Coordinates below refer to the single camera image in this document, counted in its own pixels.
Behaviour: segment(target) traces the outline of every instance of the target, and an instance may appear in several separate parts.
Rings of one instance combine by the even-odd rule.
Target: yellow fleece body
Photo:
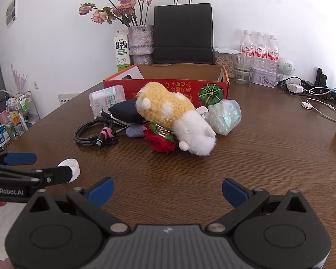
[[[145,98],[151,102],[148,110],[141,109],[139,103]],[[145,119],[172,130],[173,124],[184,113],[195,110],[191,101],[181,93],[168,91],[162,84],[149,82],[137,94],[137,111]]]

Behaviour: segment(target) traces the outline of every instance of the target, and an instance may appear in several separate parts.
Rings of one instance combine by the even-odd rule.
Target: stuffed animal
[[[181,150],[207,156],[214,148],[215,132],[183,94],[149,82],[138,92],[136,108],[145,119],[171,130]]]

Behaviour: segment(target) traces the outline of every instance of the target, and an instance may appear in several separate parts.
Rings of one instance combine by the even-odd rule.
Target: brown tabletop
[[[232,82],[228,97],[239,103],[243,118],[228,136],[218,135],[208,157],[179,149],[157,153],[148,141],[125,135],[112,147],[77,145],[75,130],[93,119],[88,95],[102,88],[98,84],[56,109],[9,147],[15,152],[35,152],[36,168],[56,166],[67,158],[78,160],[79,178],[51,187],[51,192],[87,188],[110,176],[115,194],[104,209],[130,226],[205,226],[232,209],[221,193],[226,177],[271,194],[284,195],[297,188],[330,234],[332,250],[325,267],[336,268],[336,123],[301,107],[299,96]],[[327,107],[319,108],[334,116]]]

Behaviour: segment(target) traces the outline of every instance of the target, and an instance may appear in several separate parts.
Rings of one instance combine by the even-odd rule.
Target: red cardboard box
[[[126,99],[132,99],[151,81],[184,94],[195,107],[213,105],[228,97],[228,73],[219,65],[138,64],[108,77],[103,85],[123,85]]]

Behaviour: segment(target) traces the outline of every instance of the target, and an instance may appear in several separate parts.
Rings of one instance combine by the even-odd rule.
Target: red fabric flower
[[[147,139],[150,141],[149,146],[151,147],[151,149],[158,151],[158,152],[165,152],[165,153],[174,151],[174,148],[176,147],[178,141],[170,142],[164,137],[154,134],[153,131],[149,127],[149,123],[146,123],[144,126],[145,128],[147,128],[146,130],[143,131],[145,135],[144,139]]]

